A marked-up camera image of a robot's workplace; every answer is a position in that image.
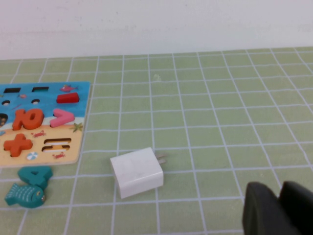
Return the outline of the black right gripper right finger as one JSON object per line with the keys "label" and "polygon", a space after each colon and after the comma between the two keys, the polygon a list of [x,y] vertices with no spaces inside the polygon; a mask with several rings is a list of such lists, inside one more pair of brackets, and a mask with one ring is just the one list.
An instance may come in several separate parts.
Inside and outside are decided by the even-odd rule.
{"label": "black right gripper right finger", "polygon": [[279,202],[291,224],[302,234],[313,234],[313,192],[294,181],[285,181]]}

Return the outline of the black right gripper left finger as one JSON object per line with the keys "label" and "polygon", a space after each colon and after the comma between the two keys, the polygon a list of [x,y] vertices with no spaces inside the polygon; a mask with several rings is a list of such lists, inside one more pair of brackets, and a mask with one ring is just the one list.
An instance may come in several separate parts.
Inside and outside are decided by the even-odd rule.
{"label": "black right gripper left finger", "polygon": [[242,225],[245,235],[297,234],[277,196],[258,182],[247,184]]}

